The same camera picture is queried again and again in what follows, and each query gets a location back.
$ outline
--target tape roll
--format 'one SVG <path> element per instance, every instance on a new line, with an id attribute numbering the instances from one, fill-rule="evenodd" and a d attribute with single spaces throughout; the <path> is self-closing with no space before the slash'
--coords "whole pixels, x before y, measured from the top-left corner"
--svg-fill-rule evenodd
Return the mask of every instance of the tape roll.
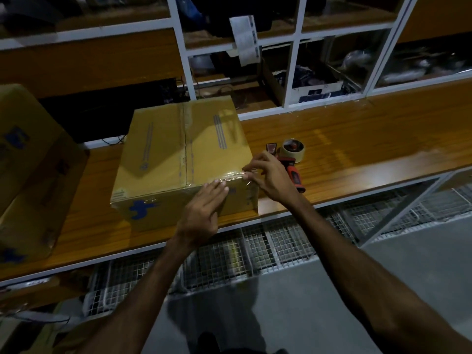
<path id="1" fill-rule="evenodd" d="M 295 158 L 295 162 L 299 163 L 305 155 L 305 146 L 297 139 L 284 140 L 280 147 L 279 156 L 282 158 Z"/>

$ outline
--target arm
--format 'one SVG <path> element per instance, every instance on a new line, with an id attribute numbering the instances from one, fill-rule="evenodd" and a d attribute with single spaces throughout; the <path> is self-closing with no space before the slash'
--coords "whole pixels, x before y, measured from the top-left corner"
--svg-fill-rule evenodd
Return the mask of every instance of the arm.
<path id="1" fill-rule="evenodd" d="M 157 261 L 79 354 L 141 352 L 180 265 L 218 231 L 216 210 L 227 194 L 225 182 L 216 180 L 202 187 L 185 207 Z"/>
<path id="2" fill-rule="evenodd" d="M 251 173 L 263 170 L 265 179 Z M 284 166 L 268 152 L 243 168 L 297 219 L 341 299 L 384 353 L 471 353 L 472 343 L 415 292 L 339 235 L 298 193 Z"/>

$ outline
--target concrete floor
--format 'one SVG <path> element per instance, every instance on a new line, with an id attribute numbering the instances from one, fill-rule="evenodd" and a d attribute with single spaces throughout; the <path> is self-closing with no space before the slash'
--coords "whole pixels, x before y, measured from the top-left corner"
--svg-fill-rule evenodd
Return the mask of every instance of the concrete floor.
<path id="1" fill-rule="evenodd" d="M 472 218 L 371 244 L 366 251 L 472 339 Z M 380 353 L 319 261 L 164 303 L 143 353 L 192 353 L 200 333 L 222 350 Z"/>

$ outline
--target forearm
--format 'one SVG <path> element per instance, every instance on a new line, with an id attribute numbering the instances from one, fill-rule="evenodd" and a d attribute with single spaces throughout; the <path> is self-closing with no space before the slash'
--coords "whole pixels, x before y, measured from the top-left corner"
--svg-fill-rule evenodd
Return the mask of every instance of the forearm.
<path id="1" fill-rule="evenodd" d="M 168 289 L 189 253 L 178 238 L 171 238 L 157 261 L 79 353 L 140 353 Z"/>
<path id="2" fill-rule="evenodd" d="M 437 334 L 455 335 L 415 292 L 340 236 L 305 198 L 300 197 L 289 210 L 310 239 L 345 305 L 380 347 L 382 343 L 391 349 L 398 345 L 395 350 L 409 352 L 406 348 L 415 347 L 417 338 L 429 338 L 416 352 L 432 352 L 428 351 L 430 345 L 436 349 L 440 345 L 434 339 Z"/>

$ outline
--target wooden tabletop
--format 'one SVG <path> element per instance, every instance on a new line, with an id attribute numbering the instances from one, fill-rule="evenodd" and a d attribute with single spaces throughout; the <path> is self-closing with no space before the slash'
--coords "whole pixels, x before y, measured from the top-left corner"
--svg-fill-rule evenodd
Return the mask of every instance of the wooden tabletop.
<path id="1" fill-rule="evenodd" d="M 243 122 L 255 154 L 268 142 L 297 138 L 297 165 L 311 203 L 342 198 L 472 164 L 471 81 L 419 88 Z M 110 208 L 122 145 L 93 149 L 52 255 L 0 270 L 0 280 L 166 241 L 173 227 L 132 232 Z M 283 208 L 261 197 L 259 214 L 220 218 L 234 224 Z"/>

